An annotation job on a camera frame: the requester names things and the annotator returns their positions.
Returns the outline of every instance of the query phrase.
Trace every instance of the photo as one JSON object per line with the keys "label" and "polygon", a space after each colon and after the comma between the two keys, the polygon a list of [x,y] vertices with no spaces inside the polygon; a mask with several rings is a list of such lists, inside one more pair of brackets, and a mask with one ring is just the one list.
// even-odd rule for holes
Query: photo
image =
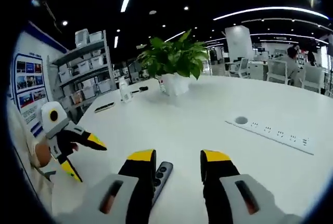
{"label": "photo", "polygon": [[16,63],[16,72],[25,72],[25,62],[17,61]]}
{"label": "photo", "polygon": [[32,94],[31,93],[19,97],[19,100],[20,100],[20,106],[21,106],[21,108],[23,108],[24,106],[27,106],[30,103],[33,103]]}
{"label": "photo", "polygon": [[36,85],[36,80],[35,76],[27,76],[27,85],[28,87],[35,86]]}
{"label": "photo", "polygon": [[25,76],[17,77],[16,87],[17,87],[18,90],[24,89],[24,88],[27,87],[27,82],[25,80]]}
{"label": "photo", "polygon": [[35,64],[35,73],[42,73],[42,65]]}
{"label": "photo", "polygon": [[42,84],[43,84],[43,77],[36,76],[36,85],[42,85]]}
{"label": "photo", "polygon": [[34,101],[37,101],[41,98],[45,98],[46,97],[46,94],[45,94],[45,89],[41,89],[41,90],[38,90],[38,91],[35,91],[33,93],[33,100]]}
{"label": "photo", "polygon": [[25,66],[26,73],[34,73],[33,65],[34,63],[27,62],[27,65]]}

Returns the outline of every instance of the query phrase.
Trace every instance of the storage shelf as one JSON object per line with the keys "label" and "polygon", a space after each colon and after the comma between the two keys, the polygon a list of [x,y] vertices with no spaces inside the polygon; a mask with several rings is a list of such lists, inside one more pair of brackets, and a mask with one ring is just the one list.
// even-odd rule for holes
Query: storage shelf
{"label": "storage shelf", "polygon": [[101,96],[101,95],[104,95],[104,94],[106,94],[106,93],[109,93],[109,92],[111,92],[111,90],[108,90],[108,91],[106,91],[106,92],[104,92],[104,93],[98,93],[98,94],[96,94],[96,95],[95,95],[94,97],[92,97],[92,98],[88,98],[88,99],[82,101],[81,103],[78,103],[78,104],[74,104],[74,105],[72,105],[70,108],[67,108],[65,111],[68,112],[68,111],[70,111],[70,110],[73,110],[73,109],[76,109],[76,108],[78,108],[78,107],[81,107],[81,106],[83,106],[83,105],[85,105],[85,104],[92,103],[92,102],[94,102],[94,100],[95,100],[97,97],[99,97],[99,96]]}
{"label": "storage shelf", "polygon": [[71,50],[71,51],[67,52],[66,54],[64,54],[63,56],[61,56],[60,58],[54,60],[52,62],[52,64],[55,64],[58,66],[63,65],[63,64],[68,63],[69,61],[72,61],[76,58],[83,56],[84,54],[87,54],[89,52],[99,50],[102,48],[104,48],[104,39],[101,39],[101,40],[95,41],[95,42],[91,42],[87,45],[80,46],[74,50]]}
{"label": "storage shelf", "polygon": [[89,71],[86,71],[84,73],[73,76],[73,77],[71,77],[70,80],[67,80],[65,82],[60,83],[59,86],[62,87],[62,86],[68,85],[68,84],[70,84],[74,81],[77,81],[77,80],[84,80],[83,79],[84,77],[88,79],[89,76],[93,77],[93,76],[97,75],[100,71],[104,70],[105,68],[106,69],[108,68],[108,64],[104,64],[104,65],[102,65],[98,68],[90,69]]}

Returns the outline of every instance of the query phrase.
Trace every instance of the black remote control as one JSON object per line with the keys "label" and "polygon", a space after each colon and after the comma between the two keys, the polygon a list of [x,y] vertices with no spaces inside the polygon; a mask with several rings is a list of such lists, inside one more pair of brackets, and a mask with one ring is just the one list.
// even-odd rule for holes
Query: black remote control
{"label": "black remote control", "polygon": [[172,168],[173,164],[169,162],[162,162],[161,165],[158,167],[155,174],[155,181],[154,181],[155,193],[154,197],[152,198],[151,207],[154,206],[155,201],[157,200],[165,183],[167,182],[167,179],[171,174]]}

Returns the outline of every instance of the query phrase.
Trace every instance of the white bottle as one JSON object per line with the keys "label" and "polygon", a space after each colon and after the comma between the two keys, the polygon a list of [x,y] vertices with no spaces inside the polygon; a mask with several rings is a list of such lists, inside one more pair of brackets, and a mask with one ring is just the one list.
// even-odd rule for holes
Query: white bottle
{"label": "white bottle", "polygon": [[121,99],[123,102],[127,103],[132,100],[132,93],[130,92],[129,86],[125,81],[125,77],[120,77],[119,78],[119,90],[120,90],[120,95]]}

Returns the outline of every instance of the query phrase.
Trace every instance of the power strip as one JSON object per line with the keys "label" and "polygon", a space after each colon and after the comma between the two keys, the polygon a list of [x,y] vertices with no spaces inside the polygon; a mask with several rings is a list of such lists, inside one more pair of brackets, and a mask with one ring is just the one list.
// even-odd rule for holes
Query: power strip
{"label": "power strip", "polygon": [[281,129],[271,127],[267,124],[250,121],[243,116],[226,122],[284,145],[293,147],[307,154],[314,155],[314,141],[309,138],[298,137],[293,134],[286,133]]}

